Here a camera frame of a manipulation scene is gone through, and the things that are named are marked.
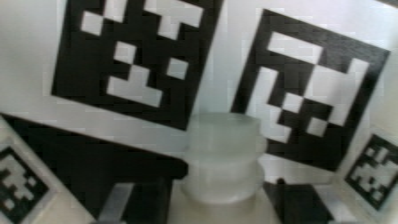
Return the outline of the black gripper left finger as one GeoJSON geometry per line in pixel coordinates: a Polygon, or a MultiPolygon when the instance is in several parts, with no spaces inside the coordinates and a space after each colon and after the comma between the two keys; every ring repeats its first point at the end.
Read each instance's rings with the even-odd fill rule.
{"type": "Polygon", "coordinates": [[[167,224],[170,195],[168,178],[117,183],[94,224],[167,224]]]}

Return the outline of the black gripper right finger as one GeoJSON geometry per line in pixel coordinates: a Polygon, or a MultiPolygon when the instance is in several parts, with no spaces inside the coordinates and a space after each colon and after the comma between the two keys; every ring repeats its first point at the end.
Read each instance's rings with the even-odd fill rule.
{"type": "Polygon", "coordinates": [[[309,184],[287,184],[279,179],[263,183],[263,190],[282,224],[328,224],[334,217],[309,184]]]}

